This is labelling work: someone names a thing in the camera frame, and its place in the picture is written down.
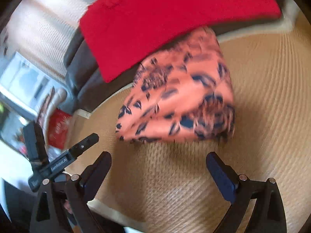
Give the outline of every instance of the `orange patterned cloth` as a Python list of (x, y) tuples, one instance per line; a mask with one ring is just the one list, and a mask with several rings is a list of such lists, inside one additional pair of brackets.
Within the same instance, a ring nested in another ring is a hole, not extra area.
[(116, 135), (129, 141), (192, 141), (234, 132), (230, 73), (215, 33), (198, 28), (139, 66)]

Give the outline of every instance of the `woven mat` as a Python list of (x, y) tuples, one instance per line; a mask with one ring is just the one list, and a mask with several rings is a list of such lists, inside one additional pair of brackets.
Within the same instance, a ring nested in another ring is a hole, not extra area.
[(311, 212), (311, 26), (300, 14), (291, 33), (239, 38), (221, 43), (221, 49), (237, 115), (234, 138), (227, 144), (117, 141), (114, 127), (127, 89), (89, 120), (77, 121), (72, 144), (92, 132), (100, 141), (66, 170), (80, 174), (103, 150), (109, 151), (112, 167), (96, 199), (146, 222), (148, 232), (212, 232), (229, 207), (205, 166), (207, 153), (215, 150), (238, 174), (263, 181), (274, 177), (288, 232), (298, 232)]

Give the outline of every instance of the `dark gray cushion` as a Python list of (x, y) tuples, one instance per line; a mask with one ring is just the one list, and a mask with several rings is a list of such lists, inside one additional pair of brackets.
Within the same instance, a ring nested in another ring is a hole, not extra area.
[(83, 40), (67, 67), (66, 84), (73, 97), (78, 95), (96, 69), (98, 69), (98, 64), (87, 43)]
[(78, 27), (64, 55), (64, 65), (66, 67), (70, 66), (73, 60), (73, 57), (76, 55), (76, 52), (78, 51), (83, 40), (84, 40), (84, 37), (81, 33), (80, 27)]
[(128, 69), (110, 83), (105, 83), (97, 69), (78, 94), (78, 107), (92, 112), (100, 103), (133, 81), (138, 64)]

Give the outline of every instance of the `white wall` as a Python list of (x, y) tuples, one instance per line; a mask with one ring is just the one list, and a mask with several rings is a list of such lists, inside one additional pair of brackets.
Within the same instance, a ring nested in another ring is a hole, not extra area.
[(20, 190), (32, 193), (28, 178), (32, 175), (29, 161), (0, 140), (0, 177)]

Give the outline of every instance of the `beige upholstery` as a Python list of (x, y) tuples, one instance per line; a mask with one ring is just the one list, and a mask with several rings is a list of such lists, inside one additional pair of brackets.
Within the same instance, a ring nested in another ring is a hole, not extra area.
[(1, 32), (1, 53), (6, 46), (5, 56), (10, 59), (18, 51), (47, 75), (65, 83), (65, 52), (81, 16), (94, 1), (23, 0)]
[(109, 151), (113, 163), (98, 201), (146, 222), (148, 232), (213, 232), (229, 207), (205, 166), (207, 153), (215, 150), (237, 173), (263, 181), (274, 177), (288, 232), (298, 232), (311, 213), (311, 26), (300, 14), (291, 33), (253, 35), (220, 45), (235, 94), (232, 140), (119, 142), (114, 127), (126, 89), (90, 119), (77, 119), (71, 144), (92, 132), (100, 141), (66, 170), (80, 174), (103, 150)]

